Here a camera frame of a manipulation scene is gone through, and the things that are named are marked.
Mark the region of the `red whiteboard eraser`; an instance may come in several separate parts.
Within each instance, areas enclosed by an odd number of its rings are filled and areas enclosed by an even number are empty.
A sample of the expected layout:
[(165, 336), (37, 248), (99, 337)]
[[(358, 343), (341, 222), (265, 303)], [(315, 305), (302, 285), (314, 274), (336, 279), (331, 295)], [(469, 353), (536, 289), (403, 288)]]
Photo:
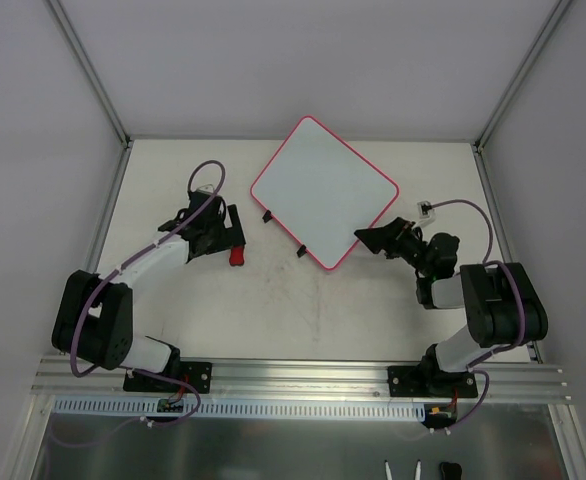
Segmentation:
[(230, 250), (229, 264), (232, 267), (240, 267), (245, 263), (244, 246), (234, 246)]

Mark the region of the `pink framed whiteboard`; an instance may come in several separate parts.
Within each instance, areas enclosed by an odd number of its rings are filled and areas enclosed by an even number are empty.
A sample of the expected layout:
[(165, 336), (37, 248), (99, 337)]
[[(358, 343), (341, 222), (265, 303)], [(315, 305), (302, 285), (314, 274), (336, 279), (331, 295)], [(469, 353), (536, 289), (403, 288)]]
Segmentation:
[(250, 187), (324, 270), (336, 269), (398, 199), (398, 184), (312, 116), (301, 118)]

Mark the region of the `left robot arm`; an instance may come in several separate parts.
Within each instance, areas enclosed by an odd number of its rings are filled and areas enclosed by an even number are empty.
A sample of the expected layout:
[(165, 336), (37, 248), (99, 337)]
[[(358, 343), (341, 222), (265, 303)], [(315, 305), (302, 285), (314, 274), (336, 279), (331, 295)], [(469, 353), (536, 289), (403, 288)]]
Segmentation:
[(134, 328), (134, 304), (144, 291), (190, 261), (227, 252), (244, 264), (246, 240), (237, 206), (202, 190), (157, 228), (150, 247), (109, 274), (77, 270), (68, 278), (52, 331), (52, 346), (90, 364), (88, 370), (127, 369), (124, 389), (169, 392), (193, 379), (180, 350)]

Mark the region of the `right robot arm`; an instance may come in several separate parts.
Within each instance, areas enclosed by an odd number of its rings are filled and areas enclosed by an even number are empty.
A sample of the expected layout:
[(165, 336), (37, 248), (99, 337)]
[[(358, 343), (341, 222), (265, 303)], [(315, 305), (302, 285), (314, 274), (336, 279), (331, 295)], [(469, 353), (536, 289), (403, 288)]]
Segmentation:
[(475, 398), (475, 367), (546, 337), (548, 316), (522, 264), (459, 265), (458, 237), (437, 233), (424, 240), (420, 228), (401, 217), (355, 235), (372, 253), (402, 259), (413, 268), (422, 307), (465, 313), (465, 325), (431, 345), (418, 364), (388, 367), (391, 396)]

